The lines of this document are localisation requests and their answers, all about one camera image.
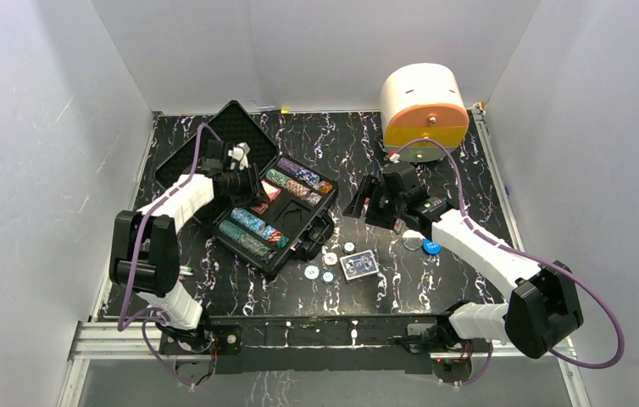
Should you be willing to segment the red playing card deck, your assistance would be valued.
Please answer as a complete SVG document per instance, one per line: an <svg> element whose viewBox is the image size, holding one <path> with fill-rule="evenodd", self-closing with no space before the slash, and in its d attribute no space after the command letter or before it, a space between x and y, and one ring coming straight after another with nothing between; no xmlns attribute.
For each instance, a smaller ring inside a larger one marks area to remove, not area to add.
<svg viewBox="0 0 639 407"><path fill-rule="evenodd" d="M267 208L279 197L281 193L280 188L275 187L274 185L268 183L265 180L262 180L261 184L263 186L265 193L267 194L269 198L269 202L251 207L251 210L257 214L263 214L267 210Z"/></svg>

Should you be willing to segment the blue playing card deck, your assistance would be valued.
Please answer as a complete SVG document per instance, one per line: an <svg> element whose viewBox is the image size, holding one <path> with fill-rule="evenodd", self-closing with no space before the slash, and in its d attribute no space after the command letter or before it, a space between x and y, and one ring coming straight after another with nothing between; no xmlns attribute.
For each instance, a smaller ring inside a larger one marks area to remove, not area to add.
<svg viewBox="0 0 639 407"><path fill-rule="evenodd" d="M342 256L339 259L339 264L347 282L377 275L380 272L379 263L373 250Z"/></svg>

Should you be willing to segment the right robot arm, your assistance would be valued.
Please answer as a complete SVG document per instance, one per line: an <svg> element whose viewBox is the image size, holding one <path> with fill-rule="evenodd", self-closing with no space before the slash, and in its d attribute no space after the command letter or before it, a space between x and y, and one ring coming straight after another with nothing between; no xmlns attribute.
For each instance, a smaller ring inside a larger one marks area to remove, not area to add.
<svg viewBox="0 0 639 407"><path fill-rule="evenodd" d="M563 264L541 265L514 254L504 242L472 224L445 197L432 196L415 168L390 164L359 184L345 216L363 216L371 226L392 229L402 221L411 230L456 254L484 276L506 299L503 304L459 301L408 346L435 344L458 351L470 340L512 343L537 359L584 323L575 283Z"/></svg>

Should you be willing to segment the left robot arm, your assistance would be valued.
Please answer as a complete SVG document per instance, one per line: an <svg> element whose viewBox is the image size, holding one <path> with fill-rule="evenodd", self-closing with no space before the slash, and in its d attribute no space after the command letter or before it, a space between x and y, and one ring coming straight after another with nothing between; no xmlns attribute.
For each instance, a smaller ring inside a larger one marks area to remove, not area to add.
<svg viewBox="0 0 639 407"><path fill-rule="evenodd" d="M178 233L201 209L220 200L240 206L268 202L250 147L211 139L197 147L191 165L157 199L136 211L117 214L111 244L109 278L125 290L118 328L142 316L129 313L131 300L143 298L161 326L181 332L193 353L212 345L210 326L201 322L203 307L179 280Z"/></svg>

